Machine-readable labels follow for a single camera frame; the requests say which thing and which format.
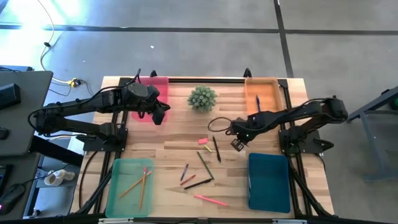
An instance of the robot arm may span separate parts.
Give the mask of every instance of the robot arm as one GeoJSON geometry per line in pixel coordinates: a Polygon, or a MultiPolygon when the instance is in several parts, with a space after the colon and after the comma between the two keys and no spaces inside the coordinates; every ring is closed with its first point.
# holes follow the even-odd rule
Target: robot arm
{"type": "Polygon", "coordinates": [[[102,140],[117,138],[118,128],[116,124],[104,123],[101,125],[66,119],[66,116],[89,112],[113,113],[120,111],[137,111],[140,118],[145,113],[152,114],[152,120],[156,125],[162,123],[165,111],[170,106],[160,102],[157,97],[159,91],[152,85],[145,86],[140,83],[130,83],[124,86],[116,86],[112,90],[96,93],[85,100],[51,103],[32,112],[35,118],[35,126],[32,127],[44,136],[49,136],[57,131],[72,131],[95,135],[102,140]]]}
{"type": "Polygon", "coordinates": [[[295,139],[305,138],[311,132],[328,123],[342,123],[347,118],[344,103],[336,98],[313,99],[304,104],[278,112],[259,111],[248,116],[247,120],[232,120],[227,134],[236,135],[231,145],[240,151],[258,134],[265,133],[278,125],[304,118],[312,118],[295,129],[295,139]]]}

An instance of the wooden tabletop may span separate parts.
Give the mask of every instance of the wooden tabletop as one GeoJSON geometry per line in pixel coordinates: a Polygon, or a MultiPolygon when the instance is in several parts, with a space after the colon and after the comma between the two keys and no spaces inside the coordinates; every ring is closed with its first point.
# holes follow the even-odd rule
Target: wooden tabletop
{"type": "MultiPolygon", "coordinates": [[[[120,77],[104,77],[102,87],[117,85],[120,77]]],[[[301,78],[289,78],[289,92],[293,106],[298,106],[308,100],[304,80],[301,78]]],[[[126,127],[129,129],[126,150],[122,158],[152,158],[155,163],[154,175],[154,199],[151,217],[219,217],[219,218],[290,218],[294,217],[291,206],[290,213],[277,213],[251,210],[248,208],[247,193],[247,155],[250,152],[266,154],[280,154],[279,141],[275,128],[267,133],[258,135],[241,152],[237,152],[230,146],[233,136],[222,133],[211,133],[207,130],[210,120],[219,116],[236,119],[238,116],[246,119],[246,102],[243,84],[230,83],[206,83],[216,91],[217,104],[212,112],[201,114],[191,110],[187,104],[187,98],[191,91],[199,84],[195,83],[169,83],[167,121],[161,126],[153,123],[142,123],[131,118],[127,119],[126,127]],[[208,152],[203,146],[198,145],[197,140],[209,138],[208,145],[214,149],[211,142],[212,135],[218,143],[222,163],[216,158],[216,153],[208,152]],[[206,164],[214,175],[215,180],[184,190],[180,187],[180,178],[185,167],[189,164],[186,177],[196,174],[191,183],[205,180],[208,174],[197,156],[201,153],[206,164]],[[194,198],[194,194],[200,194],[229,204],[222,207],[194,198]]],[[[112,114],[96,113],[94,123],[101,124],[111,121],[112,114]]],[[[214,129],[225,128],[228,122],[217,122],[214,129]]],[[[89,152],[81,167],[81,172],[91,155],[89,152]]],[[[82,187],[83,203],[91,196],[98,185],[102,168],[104,153],[95,155],[87,168],[83,186],[77,186],[75,199],[71,212],[78,210],[79,188],[82,187]]],[[[330,213],[333,213],[331,198],[326,181],[325,171],[321,160],[311,154],[303,154],[303,165],[308,188],[317,200],[330,213]]],[[[298,200],[303,212],[303,197],[299,187],[298,200]]],[[[104,190],[101,211],[106,206],[109,184],[104,190]]]]}

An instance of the blue tray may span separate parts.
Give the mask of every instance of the blue tray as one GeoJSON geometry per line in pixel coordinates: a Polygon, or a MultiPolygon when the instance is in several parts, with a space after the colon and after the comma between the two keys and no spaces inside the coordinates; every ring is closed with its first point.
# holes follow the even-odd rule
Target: blue tray
{"type": "Polygon", "coordinates": [[[255,210],[290,212],[289,171],[285,156],[249,154],[248,206],[255,210]]]}

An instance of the gray floor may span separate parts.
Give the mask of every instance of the gray floor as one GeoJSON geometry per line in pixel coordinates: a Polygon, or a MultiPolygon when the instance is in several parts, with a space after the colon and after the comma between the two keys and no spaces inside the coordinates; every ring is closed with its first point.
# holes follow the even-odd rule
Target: gray floor
{"type": "MultiPolygon", "coordinates": [[[[31,26],[0,30],[0,64],[40,70],[42,42],[50,32],[39,30],[37,24],[48,24],[48,18],[35,1],[21,5],[22,1],[10,0],[0,23],[31,26]]],[[[42,1],[56,24],[278,28],[271,0],[42,1]]],[[[287,29],[398,30],[398,1],[280,0],[280,6],[287,29]]],[[[104,75],[133,75],[139,67],[144,75],[155,69],[167,76],[240,77],[249,67],[255,77],[286,77],[279,34],[59,31],[55,37],[57,43],[44,60],[46,68],[65,80],[82,78],[94,90],[104,75]]],[[[352,112],[398,83],[396,35],[288,35],[287,43],[294,76],[305,79],[310,98],[337,95],[352,112]]],[[[49,92],[46,103],[84,97],[89,93],[81,86],[67,97],[49,92]]],[[[328,125],[321,136],[335,143],[325,153],[325,162],[336,214],[397,223],[398,181],[362,180],[364,174],[375,172],[362,124],[356,120],[328,125]]]]}

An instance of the green plant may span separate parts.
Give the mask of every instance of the green plant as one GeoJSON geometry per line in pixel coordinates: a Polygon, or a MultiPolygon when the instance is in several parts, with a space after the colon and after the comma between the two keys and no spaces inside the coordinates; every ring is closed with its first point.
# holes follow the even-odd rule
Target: green plant
{"type": "Polygon", "coordinates": [[[188,97],[188,105],[192,105],[192,109],[194,110],[208,112],[211,111],[211,107],[216,105],[216,97],[216,93],[211,88],[207,86],[197,86],[188,97]]]}

